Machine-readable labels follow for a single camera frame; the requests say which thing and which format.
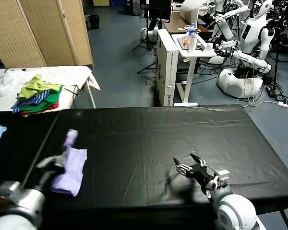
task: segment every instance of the table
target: table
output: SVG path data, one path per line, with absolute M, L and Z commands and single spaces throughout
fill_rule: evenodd
M 186 31 L 178 30 L 177 28 L 183 28 L 184 26 L 189 25 L 189 23 L 180 16 L 179 12 L 173 12 L 171 15 L 170 23 L 163 23 L 163 25 L 168 31 L 168 33 L 172 35 L 172 34 L 185 34 Z M 209 32 L 202 25 L 198 25 L 197 27 L 202 31 L 202 33 Z
M 0 139 L 0 184 L 26 180 L 58 116 L 58 112 L 29 117 L 0 112 L 0 126 L 7 127 Z
M 229 170 L 258 215 L 288 208 L 288 169 L 240 105 L 64 110 L 37 162 L 61 151 L 69 128 L 79 131 L 75 147 L 88 149 L 83 183 L 77 197 L 50 194 L 45 225 L 199 225 L 211 206 L 173 162 L 193 164 L 191 151 Z M 32 171 L 26 186 L 34 181 Z
M 6 69 L 0 69 L 0 77 L 4 75 Z M 91 91 L 89 90 L 88 82 L 86 82 L 86 89 L 89 96 L 89 100 L 92 102 L 93 107 L 95 108 L 95 102 L 93 96 L 91 95 Z M 59 108 L 60 109 L 70 109 L 75 95 L 72 93 L 78 92 L 78 87 L 75 86 L 64 86 L 59 97 Z M 17 101 L 16 94 L 12 93 L 10 95 L 0 97 L 0 111 L 11 111 L 11 107 Z
M 192 81 L 194 77 L 194 70 L 195 68 L 198 68 L 199 65 L 199 58 L 210 58 L 210 57 L 215 57 L 216 53 L 214 51 L 210 52 L 203 52 L 202 50 L 196 50 L 195 53 L 189 53 L 188 50 L 183 50 L 178 42 L 178 38 L 184 37 L 184 34 L 173 34 L 172 38 L 175 42 L 175 44 L 178 47 L 179 53 L 183 58 L 187 58 L 190 60 L 190 66 L 189 66 L 189 71 L 188 71 L 188 77 L 187 77 L 187 83 L 185 86 L 185 90 L 182 88 L 181 83 L 176 83 L 180 98 L 182 103 L 175 103 L 174 106 L 198 106 L 198 103 L 190 103 L 188 102 L 189 94 L 190 94 L 190 89 L 192 86 Z M 198 36 L 198 42 L 202 43 L 202 45 L 206 48 L 207 43 L 200 37 Z

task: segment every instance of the white table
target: white table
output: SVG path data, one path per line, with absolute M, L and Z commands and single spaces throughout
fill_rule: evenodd
M 175 42 L 175 44 L 178 47 L 179 53 L 183 58 L 186 58 L 184 61 L 190 61 L 189 71 L 188 71 L 188 77 L 187 77 L 187 83 L 185 86 L 185 90 L 182 88 L 181 83 L 176 83 L 180 98 L 182 103 L 174 103 L 174 106 L 198 106 L 198 103 L 190 103 L 188 102 L 190 89 L 192 86 L 193 76 L 194 76 L 194 70 L 195 70 L 195 63 L 197 58 L 210 58 L 215 57 L 216 53 L 214 51 L 209 51 L 207 53 L 203 52 L 202 50 L 198 49 L 195 51 L 195 53 L 189 53 L 188 50 L 183 50 L 178 42 L 178 38 L 184 37 L 185 34 L 173 34 L 172 38 Z M 202 45 L 206 48 L 207 43 L 198 36 L 198 43 L 202 43 Z
M 4 75 L 5 70 L 6 69 L 0 69 L 0 77 Z M 88 82 L 86 82 L 86 89 L 87 89 L 89 99 L 92 102 L 93 107 L 95 108 L 96 107 L 95 102 L 94 102 L 92 93 L 90 91 Z M 63 89 L 59 96 L 59 109 L 61 110 L 70 109 L 70 107 L 72 106 L 73 100 L 76 97 L 75 94 L 73 94 L 72 92 L 77 93 L 78 90 L 79 89 L 76 86 L 63 86 Z M 7 96 L 0 97 L 0 111 L 11 111 L 12 110 L 11 107 L 15 104 L 16 101 L 17 101 L 16 92 Z

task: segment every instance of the bottle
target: bottle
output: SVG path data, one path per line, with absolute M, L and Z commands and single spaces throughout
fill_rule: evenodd
M 198 33 L 193 33 L 190 39 L 189 53 L 195 53 L 197 46 Z
M 187 37 L 187 44 L 190 44 L 191 36 L 195 32 L 195 23 L 191 23 L 191 26 L 188 28 L 189 34 Z

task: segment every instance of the floor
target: floor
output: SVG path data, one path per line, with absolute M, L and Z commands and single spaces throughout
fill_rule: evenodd
M 140 29 L 145 27 L 145 20 L 140 21 L 137 16 L 125 15 L 123 10 L 119 7 L 95 7 L 86 10 L 88 14 L 98 14 L 100 17 L 100 28 L 89 31 L 95 65 L 93 72 L 101 87 L 101 91 L 92 89 L 96 106 L 98 108 L 157 106 L 154 84 L 146 85 L 153 82 L 153 79 L 149 78 L 153 77 L 154 73 L 149 70 L 140 75 L 136 74 L 154 62 L 154 54 L 143 48 L 132 52 L 139 43 Z M 286 55 L 281 55 L 280 59 L 288 60 L 288 52 Z M 201 76 L 194 81 L 211 77 L 213 76 Z M 277 77 L 278 83 L 283 86 L 288 96 L 288 63 L 280 63 Z M 186 74 L 178 75 L 177 79 L 185 80 Z M 176 92 L 174 102 L 180 102 L 177 95 Z M 269 101 L 269 98 L 264 91 L 258 103 L 267 100 Z M 246 105 L 245 102 L 223 94 L 216 87 L 216 79 L 193 85 L 189 101 L 198 102 L 199 105 Z M 85 93 L 81 92 L 76 97 L 75 107 L 90 108 Z M 264 103 L 258 107 L 247 107 L 245 110 L 288 167 L 288 109 Z M 261 215 L 260 219 L 269 230 L 287 229 L 280 213 Z

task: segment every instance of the box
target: box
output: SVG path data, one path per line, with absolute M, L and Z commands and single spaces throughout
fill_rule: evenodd
M 178 48 L 167 30 L 158 30 L 156 90 L 161 106 L 173 106 Z

